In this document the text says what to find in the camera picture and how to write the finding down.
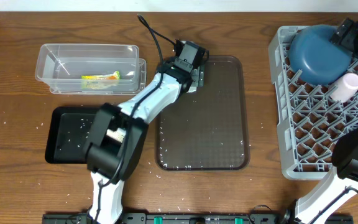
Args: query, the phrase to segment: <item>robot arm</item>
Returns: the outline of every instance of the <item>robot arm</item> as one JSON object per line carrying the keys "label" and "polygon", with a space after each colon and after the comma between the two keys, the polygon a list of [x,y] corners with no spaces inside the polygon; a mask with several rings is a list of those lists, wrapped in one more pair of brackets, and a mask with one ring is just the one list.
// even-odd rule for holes
{"label": "robot arm", "polygon": [[358,190],[358,129],[338,140],[333,151],[333,167],[320,183],[300,198],[282,223],[323,224]]}
{"label": "robot arm", "polygon": [[94,118],[83,150],[94,185],[89,215],[99,223],[115,223],[120,217],[124,181],[139,162],[149,123],[181,94],[202,83],[199,67],[206,50],[191,42],[177,42],[175,48],[177,56],[161,66],[144,90],[118,106],[106,103]]}

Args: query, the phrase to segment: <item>transparent plastic bin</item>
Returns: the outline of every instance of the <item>transparent plastic bin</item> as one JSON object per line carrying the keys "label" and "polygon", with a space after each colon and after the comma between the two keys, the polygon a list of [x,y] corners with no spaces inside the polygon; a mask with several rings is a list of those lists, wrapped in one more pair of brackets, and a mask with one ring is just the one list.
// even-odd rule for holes
{"label": "transparent plastic bin", "polygon": [[[44,44],[35,79],[54,94],[135,95],[145,87],[146,61],[135,45]],[[120,80],[84,80],[82,75],[108,75]]]}

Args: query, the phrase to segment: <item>wood grain surface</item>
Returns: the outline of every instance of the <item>wood grain surface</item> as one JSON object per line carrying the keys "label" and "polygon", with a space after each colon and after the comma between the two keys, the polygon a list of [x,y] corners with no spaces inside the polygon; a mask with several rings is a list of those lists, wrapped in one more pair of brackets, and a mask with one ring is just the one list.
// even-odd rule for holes
{"label": "wood grain surface", "polygon": [[[155,30],[171,39],[192,40],[212,55],[232,55],[241,61],[250,163],[235,172],[165,172],[155,163],[152,123],[139,165],[125,184],[125,208],[150,213],[160,209],[164,213],[240,214],[265,204],[279,211],[308,193],[317,182],[290,181],[281,173],[277,105],[267,46],[280,26],[338,24],[345,17],[358,20],[358,14],[144,16]],[[63,105],[100,105],[129,99],[51,94],[46,84],[34,78],[39,48],[46,43],[136,44],[148,64],[148,82],[158,63],[155,44],[136,13],[0,12],[0,223],[40,223],[44,213],[86,210],[93,195],[86,166],[45,162],[52,111]],[[172,54],[168,42],[161,40],[160,44],[164,56]],[[337,212],[350,213],[358,223],[358,196]]]}

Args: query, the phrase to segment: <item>blue bowl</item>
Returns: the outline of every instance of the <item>blue bowl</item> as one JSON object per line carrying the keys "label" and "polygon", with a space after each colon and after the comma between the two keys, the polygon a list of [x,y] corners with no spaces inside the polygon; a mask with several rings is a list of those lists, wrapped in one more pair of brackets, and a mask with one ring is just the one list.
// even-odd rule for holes
{"label": "blue bowl", "polygon": [[345,74],[352,53],[330,43],[336,28],[317,25],[303,29],[293,39],[289,58],[294,72],[302,70],[300,78],[312,85],[328,85]]}

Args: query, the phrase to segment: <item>gray dish rack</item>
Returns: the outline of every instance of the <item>gray dish rack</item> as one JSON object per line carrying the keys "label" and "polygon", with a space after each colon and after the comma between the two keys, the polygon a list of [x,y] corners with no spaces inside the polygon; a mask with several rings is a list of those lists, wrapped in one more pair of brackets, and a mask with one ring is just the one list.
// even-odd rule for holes
{"label": "gray dish rack", "polygon": [[[292,180],[319,180],[332,166],[337,140],[358,128],[358,92],[348,102],[335,102],[329,97],[335,86],[310,85],[299,79],[302,71],[292,70],[288,51],[304,28],[280,27],[268,56],[277,96],[282,173]],[[348,72],[358,74],[358,60],[352,60]]]}

